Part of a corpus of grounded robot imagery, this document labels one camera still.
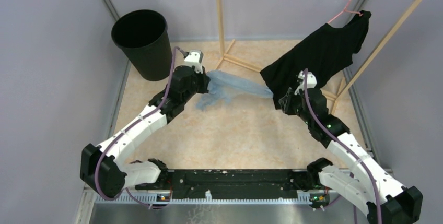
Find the blue plastic trash bag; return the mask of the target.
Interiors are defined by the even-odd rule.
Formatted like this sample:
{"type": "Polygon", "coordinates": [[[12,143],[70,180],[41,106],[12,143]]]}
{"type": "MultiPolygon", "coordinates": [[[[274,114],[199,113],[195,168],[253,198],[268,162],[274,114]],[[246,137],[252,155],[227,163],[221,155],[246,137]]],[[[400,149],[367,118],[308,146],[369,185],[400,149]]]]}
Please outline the blue plastic trash bag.
{"type": "Polygon", "coordinates": [[[229,103],[238,95],[252,95],[260,98],[273,98],[271,90],[251,80],[226,73],[220,70],[212,70],[206,73],[210,78],[208,93],[201,95],[196,108],[204,111],[208,106],[216,104],[219,100],[229,103]]]}

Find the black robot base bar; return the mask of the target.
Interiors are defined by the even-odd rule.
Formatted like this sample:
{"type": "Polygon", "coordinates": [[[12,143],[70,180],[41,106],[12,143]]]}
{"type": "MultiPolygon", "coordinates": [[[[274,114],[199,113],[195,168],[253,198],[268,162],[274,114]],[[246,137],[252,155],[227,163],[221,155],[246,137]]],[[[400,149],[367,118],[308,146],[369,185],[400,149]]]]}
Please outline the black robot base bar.
{"type": "Polygon", "coordinates": [[[331,189],[314,184],[307,170],[299,169],[176,169],[162,172],[155,183],[135,186],[138,191],[166,191],[173,199],[296,199],[308,192],[309,201],[326,203],[331,189]]]}

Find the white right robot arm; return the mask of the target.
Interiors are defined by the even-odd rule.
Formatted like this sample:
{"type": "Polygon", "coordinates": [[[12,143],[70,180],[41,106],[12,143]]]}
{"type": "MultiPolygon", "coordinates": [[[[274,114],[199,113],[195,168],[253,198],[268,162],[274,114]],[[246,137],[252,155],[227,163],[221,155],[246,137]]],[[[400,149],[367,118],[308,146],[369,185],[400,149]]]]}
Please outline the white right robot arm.
{"type": "Polygon", "coordinates": [[[311,136],[344,162],[350,173],[330,160],[319,158],[307,166],[306,181],[312,188],[325,186],[339,193],[363,213],[369,223],[415,223],[423,194],[406,187],[383,169],[363,148],[350,129],[328,113],[319,89],[289,88],[279,99],[282,111],[300,117],[311,136]]]}

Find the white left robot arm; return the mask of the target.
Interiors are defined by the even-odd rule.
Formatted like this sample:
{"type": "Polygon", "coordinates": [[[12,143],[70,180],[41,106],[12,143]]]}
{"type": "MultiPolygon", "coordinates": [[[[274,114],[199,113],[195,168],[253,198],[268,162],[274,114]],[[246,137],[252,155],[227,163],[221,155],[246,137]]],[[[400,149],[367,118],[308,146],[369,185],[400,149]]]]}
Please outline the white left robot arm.
{"type": "Polygon", "coordinates": [[[143,111],[116,135],[81,152],[80,179],[102,198],[112,201],[127,187],[167,184],[166,166],[156,160],[126,163],[126,159],[155,131],[165,127],[197,93],[207,93],[210,78],[203,66],[185,64],[175,68],[172,80],[143,111]]]}

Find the black trash bin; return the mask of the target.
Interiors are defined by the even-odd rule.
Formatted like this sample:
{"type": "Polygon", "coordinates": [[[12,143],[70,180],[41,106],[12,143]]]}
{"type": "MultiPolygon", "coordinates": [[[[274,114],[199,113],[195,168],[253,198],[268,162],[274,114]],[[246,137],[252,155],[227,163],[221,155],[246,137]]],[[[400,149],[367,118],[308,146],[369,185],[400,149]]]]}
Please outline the black trash bin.
{"type": "Polygon", "coordinates": [[[141,9],[124,15],[113,25],[111,38],[144,79],[160,81],[169,76],[168,24],[159,12],[141,9]]]}

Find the black t-shirt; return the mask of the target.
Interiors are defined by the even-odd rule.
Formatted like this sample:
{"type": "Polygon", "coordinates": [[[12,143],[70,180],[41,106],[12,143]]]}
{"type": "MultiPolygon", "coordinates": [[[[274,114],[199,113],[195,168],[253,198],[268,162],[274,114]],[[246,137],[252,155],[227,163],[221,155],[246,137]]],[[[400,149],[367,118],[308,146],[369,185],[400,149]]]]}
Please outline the black t-shirt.
{"type": "Polygon", "coordinates": [[[317,88],[324,87],[332,76],[353,63],[367,36],[371,12],[362,10],[341,28],[324,24],[308,35],[292,49],[266,66],[260,75],[273,93],[277,110],[281,109],[279,100],[288,88],[298,86],[297,77],[305,69],[317,79],[317,88]]]}

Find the pink clothes hanger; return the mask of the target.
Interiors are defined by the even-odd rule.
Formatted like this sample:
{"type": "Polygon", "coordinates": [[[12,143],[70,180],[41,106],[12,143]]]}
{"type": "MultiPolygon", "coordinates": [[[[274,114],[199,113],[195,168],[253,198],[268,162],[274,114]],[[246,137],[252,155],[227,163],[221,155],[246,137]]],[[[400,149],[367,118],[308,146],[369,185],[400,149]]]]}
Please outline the pink clothes hanger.
{"type": "Polygon", "coordinates": [[[344,5],[344,7],[343,7],[343,9],[337,14],[337,15],[335,15],[331,20],[329,20],[328,22],[327,22],[327,24],[331,24],[334,20],[336,20],[340,15],[342,15],[342,14],[344,14],[344,13],[349,13],[349,14],[357,14],[358,16],[362,16],[363,15],[363,13],[361,13],[361,12],[359,12],[359,11],[353,11],[353,10],[349,10],[348,9],[348,7],[349,7],[349,5],[351,4],[351,1],[352,0],[345,0],[346,1],[346,3],[345,3],[345,5],[344,5]]]}

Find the aluminium frame rail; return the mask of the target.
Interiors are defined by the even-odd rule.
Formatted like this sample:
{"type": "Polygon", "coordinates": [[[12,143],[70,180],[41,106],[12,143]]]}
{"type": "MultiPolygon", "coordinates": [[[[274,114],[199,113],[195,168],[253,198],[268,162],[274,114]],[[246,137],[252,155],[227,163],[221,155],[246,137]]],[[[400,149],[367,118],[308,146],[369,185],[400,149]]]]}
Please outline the aluminium frame rail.
{"type": "Polygon", "coordinates": [[[152,209],[160,209],[172,204],[305,204],[312,208],[324,208],[332,204],[332,201],[322,203],[309,201],[308,192],[303,192],[300,197],[296,199],[267,199],[267,200],[252,200],[252,199],[213,199],[210,192],[206,193],[202,199],[173,199],[172,193],[166,191],[138,191],[127,192],[124,189],[121,191],[119,197],[112,201],[121,201],[125,203],[139,203],[152,209]]]}

